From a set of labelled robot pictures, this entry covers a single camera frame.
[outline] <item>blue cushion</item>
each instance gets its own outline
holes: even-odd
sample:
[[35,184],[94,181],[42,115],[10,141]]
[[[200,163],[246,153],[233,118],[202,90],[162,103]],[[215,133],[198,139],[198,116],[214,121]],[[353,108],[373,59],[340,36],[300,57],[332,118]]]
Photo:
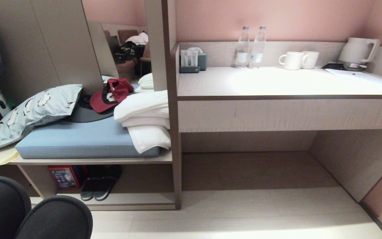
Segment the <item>blue cushion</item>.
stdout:
[[58,121],[35,129],[16,147],[23,159],[157,157],[159,147],[139,154],[126,128],[113,117],[88,123]]

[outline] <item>tiled floor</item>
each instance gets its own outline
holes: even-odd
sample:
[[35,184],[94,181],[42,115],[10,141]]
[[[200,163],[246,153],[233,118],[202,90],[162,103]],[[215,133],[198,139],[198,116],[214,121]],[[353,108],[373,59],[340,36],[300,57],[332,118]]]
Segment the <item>tiled floor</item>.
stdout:
[[306,153],[189,154],[182,210],[94,211],[93,239],[382,239]]

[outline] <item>kettle handle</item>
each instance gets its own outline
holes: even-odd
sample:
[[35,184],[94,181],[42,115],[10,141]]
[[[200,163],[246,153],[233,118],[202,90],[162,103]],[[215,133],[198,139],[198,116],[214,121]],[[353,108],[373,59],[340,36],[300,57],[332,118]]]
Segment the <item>kettle handle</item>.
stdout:
[[362,59],[361,62],[371,62],[374,59],[374,56],[379,48],[379,40],[378,39],[367,39],[367,44],[374,44],[371,52],[369,53],[368,59]]

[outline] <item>penguin print pillowcase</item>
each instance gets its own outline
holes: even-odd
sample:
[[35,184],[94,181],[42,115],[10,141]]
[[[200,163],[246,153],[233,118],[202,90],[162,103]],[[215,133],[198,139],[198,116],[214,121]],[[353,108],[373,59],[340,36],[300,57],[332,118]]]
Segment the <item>penguin print pillowcase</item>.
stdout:
[[30,97],[0,121],[0,148],[18,142],[39,125],[72,114],[82,85],[58,86]]

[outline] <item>red cap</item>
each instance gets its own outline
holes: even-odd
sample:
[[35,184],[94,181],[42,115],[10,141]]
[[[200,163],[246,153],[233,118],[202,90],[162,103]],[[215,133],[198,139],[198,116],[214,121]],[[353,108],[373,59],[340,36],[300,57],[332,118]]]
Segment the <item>red cap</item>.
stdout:
[[[134,87],[128,82],[126,78],[121,79],[109,79],[107,85],[103,90],[98,91],[93,96],[91,96],[90,104],[92,109],[97,113],[102,113],[111,107],[118,105],[126,97],[128,97],[129,92],[132,92]],[[116,101],[109,101],[107,99],[107,94],[112,93],[113,98]]]

